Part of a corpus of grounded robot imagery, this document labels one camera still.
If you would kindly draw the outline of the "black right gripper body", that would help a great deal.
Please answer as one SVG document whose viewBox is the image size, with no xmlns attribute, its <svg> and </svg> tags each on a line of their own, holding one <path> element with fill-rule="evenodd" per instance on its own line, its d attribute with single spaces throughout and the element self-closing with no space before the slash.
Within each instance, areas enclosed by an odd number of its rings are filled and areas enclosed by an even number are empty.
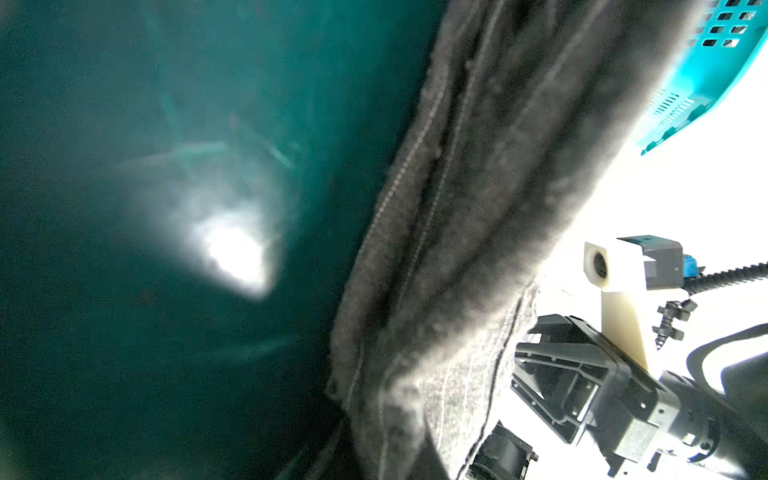
<svg viewBox="0 0 768 480">
<path fill-rule="evenodd" d="M 689 374 L 653 378 L 602 335 L 594 343 L 618 370 L 600 382 L 590 430 L 612 479 L 653 472 L 667 455 L 726 479 L 767 476 L 767 356 L 726 367 L 723 388 L 708 383 L 704 363 L 720 348 L 758 338 L 739 332 L 694 350 Z"/>
</svg>

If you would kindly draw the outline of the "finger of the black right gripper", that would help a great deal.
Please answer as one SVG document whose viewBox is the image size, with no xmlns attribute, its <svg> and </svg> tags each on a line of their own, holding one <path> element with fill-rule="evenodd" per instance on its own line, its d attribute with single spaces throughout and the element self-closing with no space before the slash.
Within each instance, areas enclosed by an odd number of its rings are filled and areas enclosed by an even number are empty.
<svg viewBox="0 0 768 480">
<path fill-rule="evenodd" d="M 557 314 L 540 316 L 532 333 L 538 342 L 518 344 L 518 356 L 534 356 L 556 360 L 605 360 L 610 357 L 608 344 L 584 320 Z"/>
<path fill-rule="evenodd" d="M 511 386 L 564 443 L 579 442 L 591 404 L 590 379 L 563 365 L 516 359 Z"/>
</svg>

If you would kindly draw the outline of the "dark grey striped shirt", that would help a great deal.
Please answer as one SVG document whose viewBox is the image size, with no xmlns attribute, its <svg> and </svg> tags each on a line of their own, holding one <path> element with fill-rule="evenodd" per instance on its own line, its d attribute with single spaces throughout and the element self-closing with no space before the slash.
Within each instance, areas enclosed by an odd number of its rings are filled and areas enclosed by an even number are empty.
<svg viewBox="0 0 768 480">
<path fill-rule="evenodd" d="M 700 1 L 452 1 L 330 336 L 364 479 L 458 479 L 540 270 L 679 60 Z"/>
</svg>

